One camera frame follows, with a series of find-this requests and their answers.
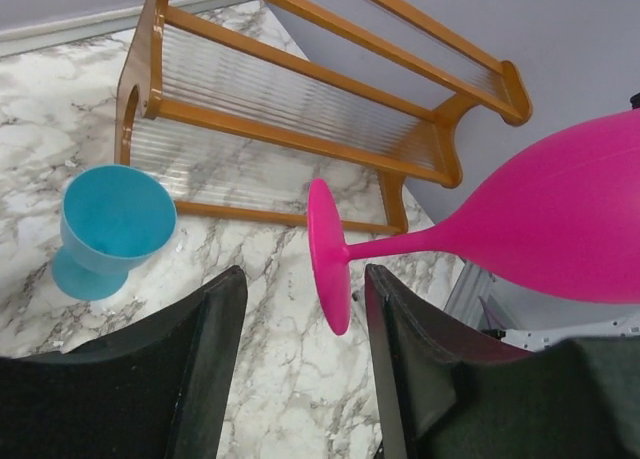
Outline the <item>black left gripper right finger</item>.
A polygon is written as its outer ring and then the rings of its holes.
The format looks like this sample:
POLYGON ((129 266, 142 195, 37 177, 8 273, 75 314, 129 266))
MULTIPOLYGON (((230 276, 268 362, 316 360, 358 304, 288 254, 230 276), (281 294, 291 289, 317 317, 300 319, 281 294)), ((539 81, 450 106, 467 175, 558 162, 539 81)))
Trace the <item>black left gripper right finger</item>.
POLYGON ((563 340, 531 352, 365 270, 380 458, 635 458, 639 341, 563 340))

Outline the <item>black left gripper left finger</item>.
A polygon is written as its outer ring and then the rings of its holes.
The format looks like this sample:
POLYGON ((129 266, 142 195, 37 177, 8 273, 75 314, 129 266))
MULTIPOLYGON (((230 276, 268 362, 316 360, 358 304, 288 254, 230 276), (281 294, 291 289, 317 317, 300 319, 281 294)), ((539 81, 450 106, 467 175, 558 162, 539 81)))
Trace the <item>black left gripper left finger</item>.
POLYGON ((1 361, 5 458, 213 458, 247 307, 231 267, 70 352, 1 361))

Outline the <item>blue plastic wine glass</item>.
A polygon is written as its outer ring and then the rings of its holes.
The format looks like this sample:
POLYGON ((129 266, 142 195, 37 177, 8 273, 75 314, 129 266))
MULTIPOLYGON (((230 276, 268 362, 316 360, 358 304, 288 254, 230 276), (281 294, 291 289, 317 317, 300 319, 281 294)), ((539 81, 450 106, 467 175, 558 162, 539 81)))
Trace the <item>blue plastic wine glass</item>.
POLYGON ((122 288, 131 270, 162 249, 176 229, 168 191, 130 166, 85 170, 61 201, 62 246, 52 263, 56 286, 68 296, 97 301, 122 288))

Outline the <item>pink wine glass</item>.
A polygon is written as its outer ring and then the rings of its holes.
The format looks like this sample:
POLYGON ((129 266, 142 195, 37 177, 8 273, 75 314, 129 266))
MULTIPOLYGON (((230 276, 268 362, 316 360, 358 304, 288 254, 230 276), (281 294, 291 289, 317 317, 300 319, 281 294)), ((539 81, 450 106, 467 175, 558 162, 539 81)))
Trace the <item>pink wine glass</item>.
POLYGON ((516 154, 448 218, 422 231, 347 244, 322 179, 307 224, 317 294, 331 330, 351 317, 353 260, 435 251, 522 287, 599 304, 639 300, 639 113, 556 132, 516 154))

